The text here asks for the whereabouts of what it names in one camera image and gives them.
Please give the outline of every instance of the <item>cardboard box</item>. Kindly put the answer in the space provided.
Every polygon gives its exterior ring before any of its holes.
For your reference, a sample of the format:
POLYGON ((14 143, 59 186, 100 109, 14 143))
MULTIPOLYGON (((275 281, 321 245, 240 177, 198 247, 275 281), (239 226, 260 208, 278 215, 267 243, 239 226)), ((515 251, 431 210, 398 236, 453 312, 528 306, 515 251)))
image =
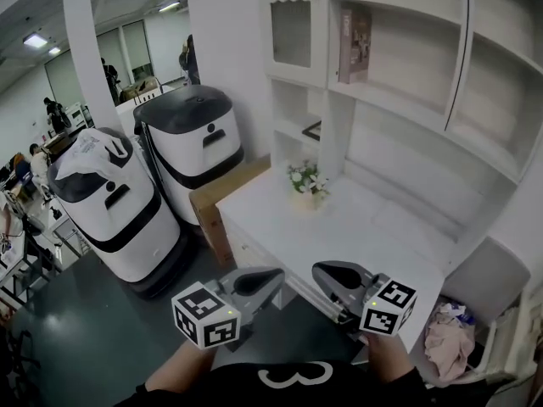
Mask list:
POLYGON ((268 169, 270 169, 269 155, 253 163, 240 164, 226 175, 190 192, 194 213, 220 265, 228 266, 234 258, 216 204, 268 169))

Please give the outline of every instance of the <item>pink cloth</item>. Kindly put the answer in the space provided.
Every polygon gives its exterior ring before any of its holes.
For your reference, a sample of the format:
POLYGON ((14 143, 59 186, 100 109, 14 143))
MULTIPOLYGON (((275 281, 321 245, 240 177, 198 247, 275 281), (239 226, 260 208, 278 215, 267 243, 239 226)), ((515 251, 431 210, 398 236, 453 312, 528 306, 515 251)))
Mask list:
POLYGON ((466 370, 467 357, 475 348, 474 326, 462 324, 454 316, 434 313, 426 331, 425 353, 438 368, 439 379, 451 382, 466 370))

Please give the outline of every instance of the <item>white pillar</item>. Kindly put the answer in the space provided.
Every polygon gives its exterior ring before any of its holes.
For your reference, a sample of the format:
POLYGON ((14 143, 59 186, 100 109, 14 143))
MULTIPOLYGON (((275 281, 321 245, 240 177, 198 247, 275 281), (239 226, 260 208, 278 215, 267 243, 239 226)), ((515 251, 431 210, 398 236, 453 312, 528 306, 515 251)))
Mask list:
POLYGON ((64 0, 64 18, 77 79, 94 124, 122 131, 100 61, 91 0, 64 0))
POLYGON ((126 46, 125 30, 119 27, 119 42, 120 42, 120 53, 122 58, 125 61, 126 72, 128 73, 128 78, 130 79, 130 84, 133 85, 136 80, 134 80, 134 73, 132 72, 132 64, 130 63, 130 56, 128 55, 128 47, 126 46))

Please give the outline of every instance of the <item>flower pot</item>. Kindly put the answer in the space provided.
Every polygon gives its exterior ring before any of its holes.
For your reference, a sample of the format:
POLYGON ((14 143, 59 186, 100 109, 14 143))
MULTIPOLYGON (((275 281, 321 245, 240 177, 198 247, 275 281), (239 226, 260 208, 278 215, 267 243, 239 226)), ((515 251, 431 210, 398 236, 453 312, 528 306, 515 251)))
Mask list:
POLYGON ((292 201, 298 209, 303 209, 304 211, 317 211, 321 206, 322 195, 320 193, 300 193, 293 190, 292 201))

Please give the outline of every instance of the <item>white ceiling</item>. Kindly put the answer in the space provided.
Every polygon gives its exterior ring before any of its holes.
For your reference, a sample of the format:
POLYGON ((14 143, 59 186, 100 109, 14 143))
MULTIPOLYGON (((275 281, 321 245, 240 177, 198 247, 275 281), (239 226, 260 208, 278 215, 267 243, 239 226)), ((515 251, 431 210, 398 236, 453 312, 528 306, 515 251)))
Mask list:
MULTIPOLYGON (((187 0, 91 0, 97 34, 119 25, 140 20, 156 12, 164 4, 187 0)), ((0 92, 5 91, 21 76, 51 59, 53 46, 69 48, 64 23, 63 0, 19 0, 0 14, 0 92), (48 39, 50 44, 36 50, 23 44, 33 32, 48 39)))

